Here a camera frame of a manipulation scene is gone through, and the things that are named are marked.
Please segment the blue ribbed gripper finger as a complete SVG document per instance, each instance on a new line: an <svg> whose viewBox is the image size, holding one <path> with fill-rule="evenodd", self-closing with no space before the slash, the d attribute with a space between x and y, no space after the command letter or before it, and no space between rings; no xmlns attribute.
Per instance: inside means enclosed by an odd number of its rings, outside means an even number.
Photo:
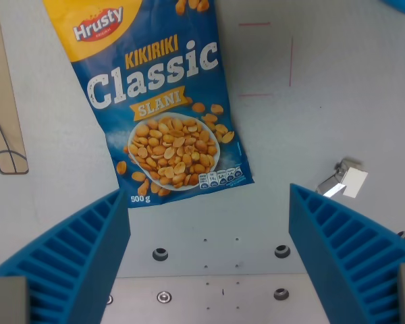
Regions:
<svg viewBox="0 0 405 324"><path fill-rule="evenodd" d="M130 238L116 190L64 219L0 264L28 283L29 323L100 323Z"/></svg>
<svg viewBox="0 0 405 324"><path fill-rule="evenodd" d="M330 323L400 322L405 239L296 184L289 233Z"/></svg>

